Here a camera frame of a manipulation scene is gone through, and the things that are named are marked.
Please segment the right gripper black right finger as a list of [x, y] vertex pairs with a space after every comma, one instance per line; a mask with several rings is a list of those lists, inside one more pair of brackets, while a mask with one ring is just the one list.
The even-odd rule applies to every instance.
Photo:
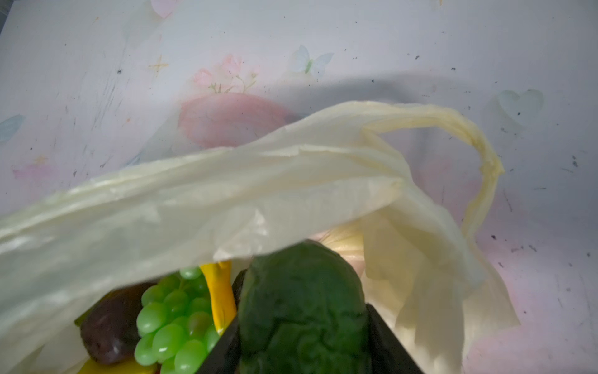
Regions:
[[366, 305], [373, 374], [423, 374], [376, 308]]

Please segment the dark green lime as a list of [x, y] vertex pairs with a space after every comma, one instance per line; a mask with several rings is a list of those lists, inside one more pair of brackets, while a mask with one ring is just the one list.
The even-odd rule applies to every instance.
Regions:
[[241, 373], [369, 373], [368, 312], [349, 263], [305, 240], [255, 257], [238, 309]]

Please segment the cream printed plastic bag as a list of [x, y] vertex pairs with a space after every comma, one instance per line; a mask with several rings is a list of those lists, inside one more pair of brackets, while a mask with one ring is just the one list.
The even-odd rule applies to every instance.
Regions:
[[[456, 223], [382, 139], [439, 127], [480, 155], [482, 184]], [[115, 288], [244, 259], [317, 234], [363, 255], [364, 294], [426, 373], [458, 373], [475, 341], [519, 324], [475, 235], [504, 169], [451, 108], [347, 102], [237, 148], [132, 166], [1, 221], [1, 371]]]

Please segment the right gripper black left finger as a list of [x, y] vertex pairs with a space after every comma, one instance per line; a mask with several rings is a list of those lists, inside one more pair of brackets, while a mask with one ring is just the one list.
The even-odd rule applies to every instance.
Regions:
[[240, 359], [239, 323], [235, 317], [196, 374], [235, 374], [238, 372]]

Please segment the yellow lemon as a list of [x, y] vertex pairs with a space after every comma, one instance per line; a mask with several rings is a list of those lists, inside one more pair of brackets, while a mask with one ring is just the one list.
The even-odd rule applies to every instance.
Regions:
[[126, 360], [113, 365], [104, 365], [89, 359], [78, 374], [155, 374], [158, 366], [141, 366], [135, 359]]

